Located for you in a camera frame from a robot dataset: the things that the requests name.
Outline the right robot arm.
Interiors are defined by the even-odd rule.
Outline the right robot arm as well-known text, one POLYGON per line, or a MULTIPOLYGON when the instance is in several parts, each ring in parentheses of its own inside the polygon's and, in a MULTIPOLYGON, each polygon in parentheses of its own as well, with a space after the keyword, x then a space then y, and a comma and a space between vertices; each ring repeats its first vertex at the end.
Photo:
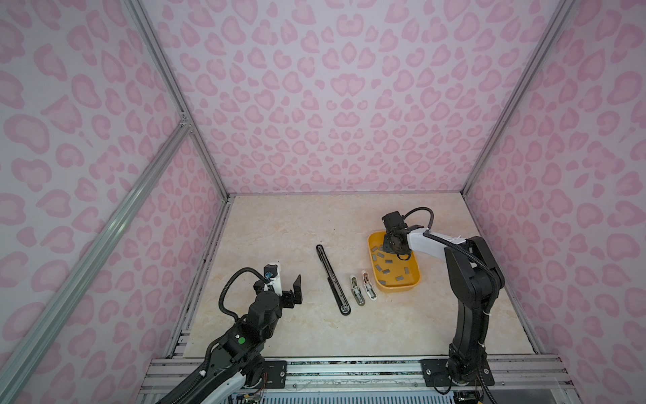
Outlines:
POLYGON ((410 258, 415 252, 442 259, 451 291, 458 300, 456 332, 449 345, 447 375, 455 385, 467 385, 482 375, 492 308, 505 278, 484 238, 463 239, 434 232, 434 212, 418 207, 405 215, 382 217, 383 247, 389 254, 410 258))

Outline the yellow plastic tray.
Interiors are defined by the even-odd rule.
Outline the yellow plastic tray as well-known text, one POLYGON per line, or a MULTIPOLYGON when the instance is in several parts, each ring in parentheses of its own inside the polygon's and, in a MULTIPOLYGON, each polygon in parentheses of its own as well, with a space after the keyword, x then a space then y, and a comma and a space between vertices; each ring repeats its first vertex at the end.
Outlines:
POLYGON ((416 287, 422 280, 421 271, 415 254, 398 256, 383 250, 385 232, 374 232, 368 237, 368 250, 376 286, 383 292, 404 292, 416 287), (400 271, 407 267, 410 274, 400 271), (383 274, 390 269, 390 274, 383 274))

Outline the black stapler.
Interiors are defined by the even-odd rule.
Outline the black stapler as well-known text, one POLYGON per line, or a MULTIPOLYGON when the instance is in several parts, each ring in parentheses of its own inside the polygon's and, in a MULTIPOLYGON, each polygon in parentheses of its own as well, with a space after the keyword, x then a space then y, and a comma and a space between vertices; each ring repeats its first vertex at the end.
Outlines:
POLYGON ((321 261, 324 267, 324 270, 326 271, 327 280, 331 287, 332 294, 335 298, 335 301, 340 313, 343 316, 349 316, 352 312, 351 306, 343 292, 343 288, 341 287, 341 284, 339 283, 336 277, 333 267, 330 264, 330 261, 326 255, 326 251, 324 247, 321 244, 318 244, 316 246, 316 252, 319 257, 319 260, 321 261))

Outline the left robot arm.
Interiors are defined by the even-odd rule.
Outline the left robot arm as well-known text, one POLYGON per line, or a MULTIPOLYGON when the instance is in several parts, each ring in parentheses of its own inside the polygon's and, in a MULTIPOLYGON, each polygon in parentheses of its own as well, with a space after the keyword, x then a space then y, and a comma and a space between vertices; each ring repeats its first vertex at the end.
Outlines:
POLYGON ((265 343, 274 336, 283 310, 303 303, 301 276, 296 278, 290 291, 280 291, 279 284, 278 272, 262 274, 249 267, 235 272, 218 299, 218 308, 231 316, 234 323, 207 346, 197 368, 159 402, 223 403, 245 387, 263 389, 267 383, 262 356, 265 343), (243 274, 257 278, 253 285, 256 297, 247 314, 240 316, 225 307, 225 298, 243 274))

